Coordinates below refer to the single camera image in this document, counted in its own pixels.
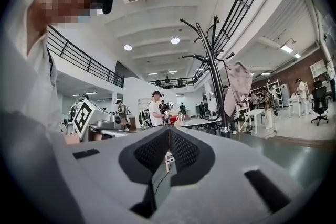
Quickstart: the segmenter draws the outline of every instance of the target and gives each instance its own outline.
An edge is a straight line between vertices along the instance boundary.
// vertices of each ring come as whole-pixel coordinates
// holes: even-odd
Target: black railing
[[[116,86],[124,87],[124,77],[115,74],[110,69],[98,63],[84,51],[77,48],[52,26],[49,26],[48,32],[47,46],[50,51],[98,78],[111,82]]]
[[[156,85],[163,89],[188,87],[193,86],[195,84],[194,78],[169,79],[169,81],[164,79],[164,80],[148,81],[148,83]]]
[[[251,8],[253,1],[254,0],[234,1],[233,6],[215,40],[215,53],[217,55],[222,52],[224,46],[228,43],[234,32],[237,30],[246,13]],[[196,82],[208,69],[208,64],[202,63],[194,76],[194,81]]]

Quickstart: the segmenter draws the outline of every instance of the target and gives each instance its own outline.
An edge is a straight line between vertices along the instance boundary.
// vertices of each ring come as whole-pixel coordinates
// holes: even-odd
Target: floor
[[[317,126],[317,122],[310,123],[310,121],[316,118],[317,115],[310,108],[310,113],[305,116],[298,116],[298,112],[292,114],[289,117],[288,108],[284,108],[279,111],[279,116],[274,116],[274,127],[272,129],[265,129],[265,117],[262,117],[262,124],[260,123],[260,115],[258,116],[258,133],[253,135],[261,138],[271,138],[275,135],[300,138],[306,140],[332,140],[336,138],[336,102],[329,102],[329,108],[325,115],[328,116],[329,123],[321,120],[320,125]]]

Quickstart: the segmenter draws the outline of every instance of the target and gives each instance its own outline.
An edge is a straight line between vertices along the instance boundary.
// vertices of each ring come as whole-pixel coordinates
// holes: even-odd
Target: person wearing vr headset
[[[51,131],[60,131],[61,113],[58,105],[57,69],[47,48],[48,25],[76,22],[91,9],[111,11],[113,0],[10,0],[1,22],[2,49],[10,59],[3,65],[10,70],[11,85],[16,85],[15,99],[8,112],[21,114],[40,122]],[[8,96],[14,95],[3,86]],[[77,134],[65,136],[67,143],[78,143]]]

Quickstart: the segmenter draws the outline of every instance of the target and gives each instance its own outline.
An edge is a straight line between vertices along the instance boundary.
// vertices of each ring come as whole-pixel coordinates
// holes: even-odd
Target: brick wall
[[[290,94],[295,92],[295,89],[297,87],[297,84],[295,84],[295,80],[297,78],[301,78],[303,82],[308,83],[308,89],[311,92],[314,88],[314,78],[310,70],[310,66],[314,63],[320,61],[321,59],[326,62],[325,55],[322,51],[322,49],[317,50],[310,56],[304,58],[303,60],[299,61],[297,64],[291,66],[290,68],[287,68],[286,70],[279,72],[271,77],[268,77],[267,79],[257,81],[252,84],[251,89],[259,88],[261,86],[266,85],[267,80],[269,79],[270,82],[274,82],[277,79],[281,81],[281,84],[287,84],[289,88]],[[321,81],[325,80],[324,76],[319,76],[319,79]]]

